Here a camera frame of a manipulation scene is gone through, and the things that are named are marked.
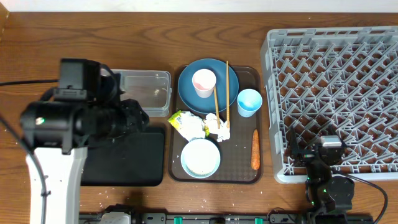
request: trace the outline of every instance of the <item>brown tray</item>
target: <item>brown tray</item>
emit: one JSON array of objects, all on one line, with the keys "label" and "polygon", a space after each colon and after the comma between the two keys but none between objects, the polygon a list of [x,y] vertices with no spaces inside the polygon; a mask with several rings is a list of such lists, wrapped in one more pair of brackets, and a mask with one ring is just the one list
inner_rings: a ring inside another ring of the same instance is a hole
[{"label": "brown tray", "polygon": [[[178,78],[182,70],[181,68],[175,77],[175,85],[178,86]],[[238,76],[239,92],[241,90],[252,88],[260,90],[261,83],[259,74],[255,69],[249,67],[232,67]],[[202,118],[205,114],[199,114],[190,110],[181,100],[178,90],[173,94],[173,113],[178,110],[189,110],[195,115]],[[210,177],[204,179],[196,179],[189,176],[181,165],[181,152],[188,141],[172,128],[170,155],[168,170],[170,176],[182,182],[220,182],[233,184],[253,184],[257,182],[262,175],[262,144],[261,144],[261,110],[250,118],[243,118],[238,113],[238,107],[235,102],[229,107],[231,120],[231,138],[227,141],[216,142],[217,135],[211,134],[208,139],[213,141],[221,153],[221,163],[218,170]],[[226,119],[226,110],[220,113],[223,121]],[[251,144],[253,131],[257,129],[260,136],[260,158],[261,166],[258,170],[251,169]]]}]

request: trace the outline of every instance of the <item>dish rack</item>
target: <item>dish rack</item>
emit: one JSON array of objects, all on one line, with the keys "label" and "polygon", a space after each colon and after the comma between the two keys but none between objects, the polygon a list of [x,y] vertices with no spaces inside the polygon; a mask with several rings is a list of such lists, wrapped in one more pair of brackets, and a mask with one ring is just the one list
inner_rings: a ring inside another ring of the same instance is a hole
[{"label": "dish rack", "polygon": [[398,179],[398,27],[270,30],[261,48],[276,181],[305,182],[287,154],[332,125],[348,145],[338,170]]}]

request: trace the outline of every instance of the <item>chopstick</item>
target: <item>chopstick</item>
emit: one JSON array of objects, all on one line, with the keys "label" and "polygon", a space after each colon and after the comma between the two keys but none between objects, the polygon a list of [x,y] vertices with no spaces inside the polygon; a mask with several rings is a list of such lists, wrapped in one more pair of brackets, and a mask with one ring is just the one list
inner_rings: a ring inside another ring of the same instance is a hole
[{"label": "chopstick", "polygon": [[229,66],[226,61],[226,127],[229,128]]},{"label": "chopstick", "polygon": [[220,128],[220,115],[218,114],[217,90],[214,86],[214,101],[216,102],[217,128]]}]

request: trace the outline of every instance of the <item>plastic bin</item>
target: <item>plastic bin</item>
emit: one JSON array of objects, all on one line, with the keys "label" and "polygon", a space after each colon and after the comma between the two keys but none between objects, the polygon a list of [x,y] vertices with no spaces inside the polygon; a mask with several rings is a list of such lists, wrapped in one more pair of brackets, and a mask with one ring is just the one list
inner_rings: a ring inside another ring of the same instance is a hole
[{"label": "plastic bin", "polygon": [[172,89],[171,76],[166,71],[112,69],[121,74],[121,100],[134,99],[150,117],[169,115]]},{"label": "plastic bin", "polygon": [[285,155],[289,128],[302,146],[332,124],[348,145],[338,170],[398,179],[398,27],[270,30],[261,48],[276,181],[305,182]]}]

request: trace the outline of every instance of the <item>carrot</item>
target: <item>carrot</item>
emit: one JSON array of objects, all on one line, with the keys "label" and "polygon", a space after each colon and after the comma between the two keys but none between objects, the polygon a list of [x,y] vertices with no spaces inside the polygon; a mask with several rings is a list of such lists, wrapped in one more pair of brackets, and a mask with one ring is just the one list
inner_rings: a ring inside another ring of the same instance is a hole
[{"label": "carrot", "polygon": [[260,168],[260,143],[259,132],[255,129],[251,143],[251,168],[258,170]]}]

